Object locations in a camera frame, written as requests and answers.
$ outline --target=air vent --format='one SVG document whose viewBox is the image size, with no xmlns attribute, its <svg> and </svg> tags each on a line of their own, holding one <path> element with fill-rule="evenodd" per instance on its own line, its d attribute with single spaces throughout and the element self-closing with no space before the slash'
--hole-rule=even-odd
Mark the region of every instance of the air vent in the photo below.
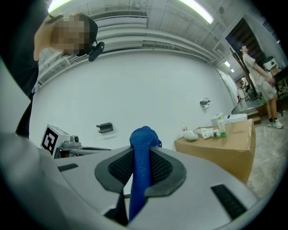
<svg viewBox="0 0 288 230">
<path fill-rule="evenodd" d="M 263 23 L 263 26 L 265 26 L 265 28 L 273 35 L 276 41 L 279 40 L 276 32 L 274 31 L 273 27 L 270 25 L 270 23 L 267 20 Z"/>
<path fill-rule="evenodd" d="M 77 167 L 78 167 L 77 164 L 67 164 L 67 165 L 59 166 L 58 169 L 60 172 L 63 172 L 69 169 L 77 168 Z"/>
<path fill-rule="evenodd" d="M 217 185 L 211 187 L 211 189 L 232 220 L 247 211 L 247 209 L 225 185 Z"/>
<path fill-rule="evenodd" d="M 113 18 L 113 17 L 141 17 L 147 18 L 147 13 L 144 11 L 137 10 L 123 10 L 123 11 L 110 11 L 105 13 L 99 13 L 90 18 L 94 21 L 104 19 L 104 18 Z"/>
<path fill-rule="evenodd" d="M 221 56 L 229 55 L 229 52 L 225 49 L 225 47 L 219 43 L 217 47 L 215 47 L 216 52 L 218 52 Z"/>
</svg>

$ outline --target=black mesh pad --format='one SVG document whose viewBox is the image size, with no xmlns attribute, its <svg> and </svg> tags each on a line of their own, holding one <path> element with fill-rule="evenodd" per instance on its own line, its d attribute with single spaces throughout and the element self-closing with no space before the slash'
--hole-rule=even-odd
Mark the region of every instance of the black mesh pad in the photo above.
<svg viewBox="0 0 288 230">
<path fill-rule="evenodd" d="M 152 151 L 150 151 L 150 167 L 153 185 L 169 177 L 173 169 L 169 161 Z"/>
<path fill-rule="evenodd" d="M 133 173 L 134 152 L 127 153 L 108 166 L 108 171 L 124 185 L 129 181 Z"/>
</svg>

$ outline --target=white bottle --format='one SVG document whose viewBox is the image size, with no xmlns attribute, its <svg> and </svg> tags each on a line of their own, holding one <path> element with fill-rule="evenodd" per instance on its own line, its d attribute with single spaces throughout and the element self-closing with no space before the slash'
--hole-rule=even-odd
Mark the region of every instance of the white bottle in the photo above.
<svg viewBox="0 0 288 230">
<path fill-rule="evenodd" d="M 185 132 L 185 131 L 187 131 L 187 130 L 188 130 L 188 129 L 187 129 L 187 126 L 185 125 L 185 122 L 183 122 L 182 131 Z"/>
<path fill-rule="evenodd" d="M 219 127 L 219 131 L 220 131 L 220 137 L 226 137 L 226 131 L 225 131 L 225 121 L 222 117 L 223 113 L 218 115 L 218 127 Z"/>
</svg>

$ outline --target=concrete floor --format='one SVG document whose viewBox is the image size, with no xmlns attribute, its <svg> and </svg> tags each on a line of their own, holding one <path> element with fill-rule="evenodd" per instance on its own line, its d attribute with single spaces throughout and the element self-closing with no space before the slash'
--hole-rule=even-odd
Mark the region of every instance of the concrete floor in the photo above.
<svg viewBox="0 0 288 230">
<path fill-rule="evenodd" d="M 288 111 L 283 117 L 278 114 L 282 129 L 268 127 L 268 117 L 261 117 L 261 124 L 255 126 L 256 151 L 247 186 L 258 195 L 265 197 L 275 188 L 281 178 L 288 159 Z"/>
<path fill-rule="evenodd" d="M 262 105 L 264 105 L 264 102 L 261 99 L 256 99 L 254 101 L 245 101 L 245 99 L 242 99 L 240 102 L 238 102 L 236 108 L 233 109 L 232 114 L 250 113 Z"/>
</svg>

